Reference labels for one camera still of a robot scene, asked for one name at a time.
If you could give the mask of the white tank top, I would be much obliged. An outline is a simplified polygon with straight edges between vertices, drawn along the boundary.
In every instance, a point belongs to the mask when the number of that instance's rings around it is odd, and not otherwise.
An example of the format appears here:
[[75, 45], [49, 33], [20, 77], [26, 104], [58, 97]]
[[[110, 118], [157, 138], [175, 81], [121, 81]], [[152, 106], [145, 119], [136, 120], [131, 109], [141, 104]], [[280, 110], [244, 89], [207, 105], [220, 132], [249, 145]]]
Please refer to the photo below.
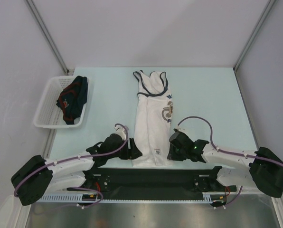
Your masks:
[[134, 142], [142, 153], [132, 161], [134, 167], [153, 168], [171, 165], [170, 127], [173, 100], [166, 72], [133, 72], [139, 84], [138, 105], [135, 117]]

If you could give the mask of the navy tank top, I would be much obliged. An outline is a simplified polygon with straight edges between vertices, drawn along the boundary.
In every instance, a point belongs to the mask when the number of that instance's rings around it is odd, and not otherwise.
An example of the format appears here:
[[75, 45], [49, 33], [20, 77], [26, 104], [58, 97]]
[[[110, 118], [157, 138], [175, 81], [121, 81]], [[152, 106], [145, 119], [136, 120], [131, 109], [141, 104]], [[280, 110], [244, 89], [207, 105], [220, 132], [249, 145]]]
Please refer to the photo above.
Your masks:
[[81, 117], [83, 107], [87, 102], [88, 79], [77, 76], [73, 82], [60, 93], [56, 106], [63, 113], [67, 125], [74, 125], [75, 119]]

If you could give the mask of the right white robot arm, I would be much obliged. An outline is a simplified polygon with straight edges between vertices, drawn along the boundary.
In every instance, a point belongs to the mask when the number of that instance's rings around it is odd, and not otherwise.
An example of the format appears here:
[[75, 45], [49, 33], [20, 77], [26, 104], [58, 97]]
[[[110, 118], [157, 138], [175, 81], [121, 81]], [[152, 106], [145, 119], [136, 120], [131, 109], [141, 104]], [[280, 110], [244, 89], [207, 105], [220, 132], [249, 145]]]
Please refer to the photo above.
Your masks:
[[283, 161], [268, 148], [232, 152], [206, 140], [192, 141], [181, 131], [176, 131], [169, 142], [169, 160], [217, 165], [217, 173], [208, 179], [213, 190], [236, 185], [258, 188], [273, 198], [283, 194]]

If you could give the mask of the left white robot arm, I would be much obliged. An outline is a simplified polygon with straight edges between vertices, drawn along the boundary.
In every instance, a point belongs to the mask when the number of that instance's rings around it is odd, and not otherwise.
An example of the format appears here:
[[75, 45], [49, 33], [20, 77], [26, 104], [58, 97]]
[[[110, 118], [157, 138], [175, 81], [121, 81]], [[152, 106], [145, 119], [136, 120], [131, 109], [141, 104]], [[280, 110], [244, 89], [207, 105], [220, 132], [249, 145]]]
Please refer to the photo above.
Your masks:
[[11, 177], [14, 196], [27, 206], [58, 190], [99, 190], [93, 168], [105, 165], [112, 158], [134, 160], [141, 156], [133, 138], [116, 133], [74, 157], [58, 161], [35, 155]]

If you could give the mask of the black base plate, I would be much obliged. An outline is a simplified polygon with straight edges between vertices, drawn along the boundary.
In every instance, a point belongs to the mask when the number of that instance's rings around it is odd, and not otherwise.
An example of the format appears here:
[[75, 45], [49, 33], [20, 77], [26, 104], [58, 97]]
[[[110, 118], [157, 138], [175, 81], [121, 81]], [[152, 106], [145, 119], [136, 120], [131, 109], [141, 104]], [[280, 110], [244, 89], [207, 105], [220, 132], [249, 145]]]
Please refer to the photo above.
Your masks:
[[205, 192], [236, 192], [223, 185], [217, 168], [209, 170], [92, 168], [82, 188], [101, 192], [105, 200], [201, 200]]

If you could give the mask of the right aluminium frame post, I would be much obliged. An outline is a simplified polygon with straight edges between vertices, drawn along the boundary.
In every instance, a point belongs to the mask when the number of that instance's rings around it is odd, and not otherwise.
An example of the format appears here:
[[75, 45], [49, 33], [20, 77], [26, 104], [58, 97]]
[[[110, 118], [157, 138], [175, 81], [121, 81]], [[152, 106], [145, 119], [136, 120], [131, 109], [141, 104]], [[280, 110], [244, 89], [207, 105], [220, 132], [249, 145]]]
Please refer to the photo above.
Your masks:
[[255, 24], [255, 27], [253, 28], [251, 35], [249, 36], [246, 44], [244, 45], [244, 48], [242, 49], [234, 67], [233, 70], [236, 73], [238, 69], [240, 68], [241, 64], [243, 63], [245, 57], [247, 56], [248, 52], [251, 50], [252, 45], [254, 44], [255, 40], [257, 39], [260, 31], [264, 27], [264, 24], [268, 20], [270, 14], [272, 13], [274, 7], [278, 3], [278, 0], [269, 0], [262, 11], [258, 21]]

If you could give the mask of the aluminium frame post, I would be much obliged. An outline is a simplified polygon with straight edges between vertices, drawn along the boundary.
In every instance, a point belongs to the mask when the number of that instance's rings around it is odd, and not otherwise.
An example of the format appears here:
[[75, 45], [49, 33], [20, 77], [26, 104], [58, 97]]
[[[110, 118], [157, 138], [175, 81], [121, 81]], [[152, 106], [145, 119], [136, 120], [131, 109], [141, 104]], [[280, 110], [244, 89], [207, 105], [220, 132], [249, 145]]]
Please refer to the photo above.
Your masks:
[[41, 31], [42, 35], [44, 36], [45, 41], [47, 42], [51, 52], [53, 53], [57, 63], [59, 64], [60, 68], [62, 69], [63, 73], [65, 75], [69, 74], [69, 69], [67, 68], [57, 45], [55, 44], [44, 20], [42, 19], [42, 16], [37, 9], [36, 4], [33, 0], [24, 0], [29, 12], [31, 13], [32, 17], [34, 18], [37, 26], [39, 27], [39, 30]]
[[270, 14], [272, 13], [274, 7], [278, 3], [278, 0], [269, 0], [262, 11], [258, 21], [255, 24], [255, 27], [253, 28], [251, 35], [249, 36], [246, 44], [244, 45], [244, 48], [242, 49], [234, 67], [233, 70], [236, 73], [238, 69], [240, 68], [241, 64], [243, 63], [245, 57], [247, 56], [248, 52], [251, 50], [252, 45], [254, 44], [255, 40], [257, 39], [260, 31], [264, 27], [264, 24], [268, 20]]

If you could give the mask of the left aluminium frame post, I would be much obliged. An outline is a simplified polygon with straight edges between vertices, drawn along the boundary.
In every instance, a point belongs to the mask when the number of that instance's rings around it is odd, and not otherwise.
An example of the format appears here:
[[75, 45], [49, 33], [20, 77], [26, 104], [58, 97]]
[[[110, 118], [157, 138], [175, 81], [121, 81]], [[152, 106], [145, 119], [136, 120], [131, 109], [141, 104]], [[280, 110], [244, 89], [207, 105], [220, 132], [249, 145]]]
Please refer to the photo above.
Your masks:
[[69, 69], [67, 68], [57, 45], [55, 44], [44, 20], [42, 19], [42, 16], [37, 9], [36, 4], [33, 0], [24, 0], [29, 12], [31, 13], [32, 17], [34, 18], [37, 26], [39, 27], [39, 30], [41, 31], [42, 35], [44, 36], [45, 41], [47, 42], [51, 52], [53, 53], [57, 63], [59, 64], [60, 68], [62, 69], [63, 73], [65, 75], [69, 74]]

